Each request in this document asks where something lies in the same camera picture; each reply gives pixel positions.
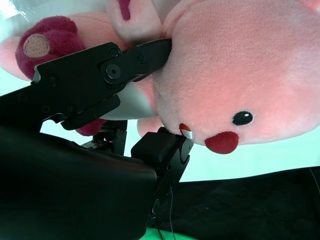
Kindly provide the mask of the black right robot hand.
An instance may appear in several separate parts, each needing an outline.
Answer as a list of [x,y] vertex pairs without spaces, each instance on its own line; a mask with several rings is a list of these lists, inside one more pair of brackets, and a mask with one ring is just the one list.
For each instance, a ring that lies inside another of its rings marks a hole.
[[124,142],[87,146],[41,133],[52,120],[75,130],[116,109],[130,82],[160,69],[160,39],[125,51],[112,42],[35,67],[30,86],[0,98],[0,237],[138,240],[177,184],[193,143],[165,128],[125,157]]

